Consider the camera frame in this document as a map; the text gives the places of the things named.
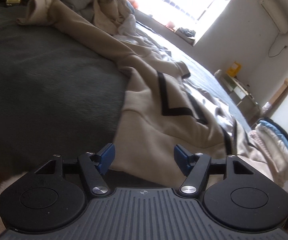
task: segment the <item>ribbed rubber surface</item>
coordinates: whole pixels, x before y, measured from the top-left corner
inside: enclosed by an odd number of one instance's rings
[[[63,229],[40,235],[8,230],[0,239],[282,240],[288,235],[281,229],[261,234],[228,230],[213,222],[196,200],[180,198],[170,188],[117,188],[109,197],[93,199],[85,213]]]

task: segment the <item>air conditioner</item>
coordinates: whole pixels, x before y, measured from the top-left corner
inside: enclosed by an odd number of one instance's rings
[[[276,0],[260,0],[259,2],[277,26],[279,33],[287,33],[288,21]]]

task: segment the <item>metal screw head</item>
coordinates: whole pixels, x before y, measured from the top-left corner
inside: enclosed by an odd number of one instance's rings
[[[101,195],[101,194],[105,194],[106,192],[108,192],[108,188],[104,186],[98,186],[98,187],[94,187],[92,191],[95,194]]]
[[[181,188],[181,192],[186,194],[193,194],[197,191],[197,189],[193,186],[184,186]]]

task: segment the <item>wooden plank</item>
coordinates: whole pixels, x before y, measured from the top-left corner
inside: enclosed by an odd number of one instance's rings
[[[277,92],[271,97],[271,99],[268,102],[273,106],[287,87],[288,87],[288,78],[285,78],[284,83],[281,85],[281,87],[277,90]]]

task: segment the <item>dark fabric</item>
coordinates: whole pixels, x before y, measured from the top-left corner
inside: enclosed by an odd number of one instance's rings
[[[192,110],[187,107],[169,108],[166,80],[164,74],[162,72],[157,71],[157,76],[158,76],[159,94],[161,101],[161,114],[164,116],[190,115],[194,117]]]
[[[231,137],[226,132],[224,128],[222,128],[223,134],[224,134],[224,142],[225,142],[225,150],[227,155],[232,154],[232,145],[231,145]]]
[[[203,110],[200,108],[196,99],[189,92],[187,92],[187,96],[189,101],[191,102],[191,105],[194,107],[195,113],[198,116],[198,119],[196,121],[201,124],[208,125],[208,121],[203,113]]]
[[[0,173],[8,175],[112,142],[128,82],[58,30],[17,26],[24,14],[0,7]]]

